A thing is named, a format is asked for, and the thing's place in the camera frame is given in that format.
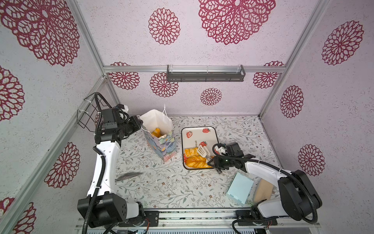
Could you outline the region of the bread roll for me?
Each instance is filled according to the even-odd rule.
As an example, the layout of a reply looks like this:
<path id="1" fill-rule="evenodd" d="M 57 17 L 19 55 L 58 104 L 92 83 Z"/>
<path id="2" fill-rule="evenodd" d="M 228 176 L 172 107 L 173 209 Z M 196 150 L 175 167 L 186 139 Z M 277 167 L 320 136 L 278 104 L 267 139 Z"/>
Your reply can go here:
<path id="1" fill-rule="evenodd" d="M 152 135 L 153 135 L 154 137 L 160 138 L 160 137 L 161 137 L 161 130 L 160 130 L 160 128 L 156 128 L 156 129 L 152 132 Z"/>

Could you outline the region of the flaky pastry bread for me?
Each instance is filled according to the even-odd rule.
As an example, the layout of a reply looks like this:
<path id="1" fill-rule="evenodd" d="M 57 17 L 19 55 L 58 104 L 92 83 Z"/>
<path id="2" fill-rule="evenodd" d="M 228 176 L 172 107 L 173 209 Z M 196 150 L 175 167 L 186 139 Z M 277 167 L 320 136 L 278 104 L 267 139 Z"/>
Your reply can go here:
<path id="1" fill-rule="evenodd" d="M 186 148 L 184 150 L 184 157 L 185 158 L 191 158 L 191 157 L 194 157 L 194 156 L 200 156 L 199 153 L 198 153 L 198 147 Z"/>

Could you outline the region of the metal tongs with white tips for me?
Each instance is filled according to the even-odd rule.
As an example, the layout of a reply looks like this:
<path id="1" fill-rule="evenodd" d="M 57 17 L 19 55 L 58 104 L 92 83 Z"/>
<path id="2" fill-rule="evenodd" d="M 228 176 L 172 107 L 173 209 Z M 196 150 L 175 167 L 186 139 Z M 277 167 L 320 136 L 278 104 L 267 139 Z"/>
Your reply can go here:
<path id="1" fill-rule="evenodd" d="M 199 145 L 198 146 L 198 153 L 201 157 L 205 158 L 206 159 L 206 163 L 208 165 L 213 165 L 214 164 L 214 160 L 213 160 L 213 156 L 210 155 L 210 152 L 209 150 L 207 149 L 206 146 L 201 146 Z"/>

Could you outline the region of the long braided bread loaf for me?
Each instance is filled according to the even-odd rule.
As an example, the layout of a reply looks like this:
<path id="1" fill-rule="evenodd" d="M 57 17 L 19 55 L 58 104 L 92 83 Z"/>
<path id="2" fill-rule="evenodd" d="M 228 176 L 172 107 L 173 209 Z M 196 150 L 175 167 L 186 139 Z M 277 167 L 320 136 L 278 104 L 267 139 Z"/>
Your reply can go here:
<path id="1" fill-rule="evenodd" d="M 207 164 L 207 160 L 201 156 L 192 156 L 186 159 L 186 166 L 195 169 L 208 169 L 212 168 Z"/>

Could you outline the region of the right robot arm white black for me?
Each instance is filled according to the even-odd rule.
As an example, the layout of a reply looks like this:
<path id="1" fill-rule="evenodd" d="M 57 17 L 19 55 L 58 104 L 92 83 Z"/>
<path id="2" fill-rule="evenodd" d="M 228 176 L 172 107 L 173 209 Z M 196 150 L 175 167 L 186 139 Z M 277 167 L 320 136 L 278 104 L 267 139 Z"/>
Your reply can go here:
<path id="1" fill-rule="evenodd" d="M 235 167 L 260 177 L 279 190 L 278 199 L 261 200 L 250 208 L 249 222 L 263 223 L 290 217 L 317 223 L 317 209 L 322 206 L 322 200 L 305 172 L 281 169 L 254 155 L 244 154 L 236 142 L 214 144 L 212 152 L 215 156 L 208 162 L 209 166 L 219 170 Z"/>

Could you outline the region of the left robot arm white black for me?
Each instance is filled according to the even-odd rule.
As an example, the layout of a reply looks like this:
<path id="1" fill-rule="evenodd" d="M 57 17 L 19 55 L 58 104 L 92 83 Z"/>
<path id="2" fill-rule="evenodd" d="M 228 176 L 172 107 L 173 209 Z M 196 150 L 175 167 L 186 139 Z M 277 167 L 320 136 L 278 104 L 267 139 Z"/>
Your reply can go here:
<path id="1" fill-rule="evenodd" d="M 122 140 L 140 130 L 143 122 L 136 116 L 129 116 L 125 105 L 112 107 L 99 92 L 91 96 L 98 113 L 93 147 L 96 163 L 87 196 L 77 205 L 84 219 L 81 232 L 86 234 L 89 228 L 105 226 L 107 234 L 124 222 L 140 226 L 146 220 L 143 205 L 127 202 L 116 194 L 115 170 Z"/>

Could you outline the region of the floral paper bag white interior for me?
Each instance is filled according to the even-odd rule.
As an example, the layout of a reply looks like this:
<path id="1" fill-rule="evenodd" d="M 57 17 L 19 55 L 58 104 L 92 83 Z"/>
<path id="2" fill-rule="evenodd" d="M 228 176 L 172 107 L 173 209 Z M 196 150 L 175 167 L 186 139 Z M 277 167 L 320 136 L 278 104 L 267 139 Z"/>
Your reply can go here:
<path id="1" fill-rule="evenodd" d="M 176 155 L 177 148 L 166 106 L 163 111 L 153 109 L 138 117 L 143 122 L 141 129 L 148 145 L 164 162 L 169 161 Z"/>

